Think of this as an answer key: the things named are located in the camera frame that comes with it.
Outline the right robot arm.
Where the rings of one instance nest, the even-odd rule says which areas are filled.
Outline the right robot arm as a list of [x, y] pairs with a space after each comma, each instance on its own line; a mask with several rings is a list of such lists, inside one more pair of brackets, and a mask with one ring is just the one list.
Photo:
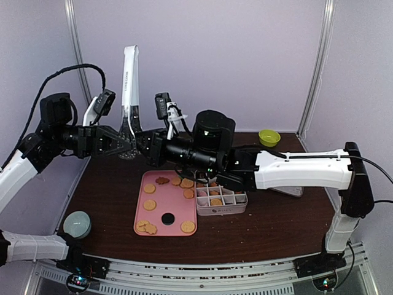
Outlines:
[[315, 266], [328, 271], [356, 229], [360, 219], [374, 208], [365, 159], [354, 142], [344, 149], [317, 153], [280, 153], [267, 148], [233, 147], [235, 121], [206, 110], [197, 114], [191, 139], [169, 136], [169, 129], [137, 132], [136, 145], [148, 164], [165, 162], [194, 168], [232, 191], [256, 191], [276, 187], [329, 187], [338, 190], [341, 206], [325, 235], [323, 252]]

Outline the large round tan cookie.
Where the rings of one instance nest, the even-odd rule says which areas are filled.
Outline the large round tan cookie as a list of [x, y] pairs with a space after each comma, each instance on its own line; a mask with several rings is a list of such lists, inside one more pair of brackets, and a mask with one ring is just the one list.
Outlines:
[[223, 202], [221, 201], [221, 199], [211, 199], [210, 205], [211, 206], [222, 206]]

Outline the pink round cookie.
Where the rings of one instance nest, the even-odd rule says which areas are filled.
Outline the pink round cookie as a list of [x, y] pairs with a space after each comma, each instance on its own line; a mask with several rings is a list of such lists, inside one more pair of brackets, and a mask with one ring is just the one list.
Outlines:
[[197, 195], [199, 197], [207, 197], [208, 196], [206, 191], [197, 191]]

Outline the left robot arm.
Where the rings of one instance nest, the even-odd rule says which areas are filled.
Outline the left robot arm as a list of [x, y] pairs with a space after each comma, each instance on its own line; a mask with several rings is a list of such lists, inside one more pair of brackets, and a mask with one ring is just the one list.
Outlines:
[[[71, 151], [80, 159], [130, 151], [129, 139], [112, 127], [98, 125], [98, 120], [108, 115], [114, 99], [114, 92], [103, 90], [89, 105], [82, 125], [77, 124], [76, 106], [69, 93], [56, 93], [42, 99], [36, 131], [17, 144], [12, 158], [1, 170], [1, 209], [65, 151]], [[44, 236], [1, 231], [1, 265], [41, 259], [64, 261], [75, 273], [88, 268], [87, 257], [70, 234]]]

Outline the metal serving tongs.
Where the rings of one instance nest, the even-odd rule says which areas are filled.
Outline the metal serving tongs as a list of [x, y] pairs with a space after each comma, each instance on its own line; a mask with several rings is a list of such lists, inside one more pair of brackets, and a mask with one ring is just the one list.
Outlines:
[[139, 118], [139, 49], [137, 45], [124, 48], [122, 78], [122, 125], [120, 134], [131, 143], [129, 151], [119, 154], [124, 160], [138, 155], [136, 134], [142, 132]]

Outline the brown leaf shaped cookie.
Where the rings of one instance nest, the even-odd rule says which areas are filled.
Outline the brown leaf shaped cookie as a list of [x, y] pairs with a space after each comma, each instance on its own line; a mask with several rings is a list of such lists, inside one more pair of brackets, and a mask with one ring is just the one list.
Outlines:
[[156, 182], [158, 185], [162, 185], [162, 184], [169, 183], [169, 182], [170, 182], [170, 179], [165, 178], [165, 177], [162, 177], [162, 176], [159, 176], [159, 177], [155, 180], [155, 182]]

